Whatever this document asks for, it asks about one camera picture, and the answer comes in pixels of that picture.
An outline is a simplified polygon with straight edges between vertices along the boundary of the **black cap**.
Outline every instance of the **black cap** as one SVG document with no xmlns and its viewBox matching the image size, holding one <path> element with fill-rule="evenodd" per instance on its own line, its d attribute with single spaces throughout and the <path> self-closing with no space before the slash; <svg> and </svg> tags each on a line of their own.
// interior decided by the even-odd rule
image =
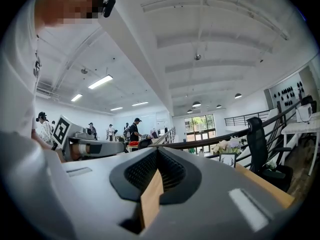
<svg viewBox="0 0 320 240">
<path fill-rule="evenodd" d="M 46 113 L 45 112 L 40 112 L 39 114 L 38 114 L 38 118 L 39 117 L 46 117 L 47 115 L 46 115 Z"/>
</svg>

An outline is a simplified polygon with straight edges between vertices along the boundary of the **red object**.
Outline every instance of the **red object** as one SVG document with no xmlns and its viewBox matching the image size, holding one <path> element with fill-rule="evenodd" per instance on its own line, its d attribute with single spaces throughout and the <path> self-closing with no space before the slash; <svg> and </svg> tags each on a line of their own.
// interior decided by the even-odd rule
<svg viewBox="0 0 320 240">
<path fill-rule="evenodd" d="M 129 146 L 137 146 L 139 144 L 139 141 L 131 141 L 129 143 Z"/>
</svg>

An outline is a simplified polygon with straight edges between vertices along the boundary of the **white shirt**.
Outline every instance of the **white shirt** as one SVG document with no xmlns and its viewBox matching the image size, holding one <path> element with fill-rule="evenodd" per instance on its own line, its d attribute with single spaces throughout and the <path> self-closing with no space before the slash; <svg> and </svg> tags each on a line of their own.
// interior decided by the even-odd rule
<svg viewBox="0 0 320 240">
<path fill-rule="evenodd" d="M 39 134 L 39 137 L 46 143 L 52 144 L 52 127 L 48 121 L 44 121 L 43 124 L 41 125 L 41 131 Z"/>
<path fill-rule="evenodd" d="M 36 128 L 35 96 L 40 73 L 35 1 L 28 0 L 20 9 L 0 45 L 0 130 L 29 138 Z"/>
<path fill-rule="evenodd" d="M 109 127 L 108 128 L 108 134 L 109 136 L 112 136 L 112 134 L 115 132 L 115 128 Z"/>
</svg>

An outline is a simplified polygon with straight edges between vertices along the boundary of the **window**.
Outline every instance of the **window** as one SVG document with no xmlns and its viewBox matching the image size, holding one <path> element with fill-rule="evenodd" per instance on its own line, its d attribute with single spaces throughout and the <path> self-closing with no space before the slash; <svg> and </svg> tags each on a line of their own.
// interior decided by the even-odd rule
<svg viewBox="0 0 320 240">
<path fill-rule="evenodd" d="M 215 121 L 214 121 L 214 115 L 208 114 L 206 115 L 206 122 L 208 124 L 208 129 L 214 129 L 215 127 Z"/>
<path fill-rule="evenodd" d="M 213 114 L 185 118 L 184 124 L 187 142 L 201 141 L 216 137 Z M 194 149 L 195 153 L 198 154 L 200 152 L 200 149 L 202 149 L 204 153 L 209 153 L 211 150 L 211 146 L 197 147 Z"/>
<path fill-rule="evenodd" d="M 194 125 L 192 118 L 186 118 L 184 119 L 184 124 L 185 124 L 185 130 L 187 133 L 193 133 L 194 132 Z"/>
<path fill-rule="evenodd" d="M 192 117 L 192 121 L 193 121 L 193 127 L 194 127 L 195 132 L 208 129 L 207 120 L 206 120 L 205 115 Z"/>
</svg>

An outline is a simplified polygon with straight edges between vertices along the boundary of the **black shirt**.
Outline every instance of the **black shirt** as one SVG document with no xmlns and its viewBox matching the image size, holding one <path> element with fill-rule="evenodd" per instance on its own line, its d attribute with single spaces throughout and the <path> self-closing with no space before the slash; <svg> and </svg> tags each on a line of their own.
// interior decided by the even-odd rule
<svg viewBox="0 0 320 240">
<path fill-rule="evenodd" d="M 135 135 L 135 132 L 138 133 L 138 127 L 135 123 L 131 124 L 129 131 L 130 131 L 130 141 L 131 142 L 138 142 L 139 136 Z"/>
</svg>

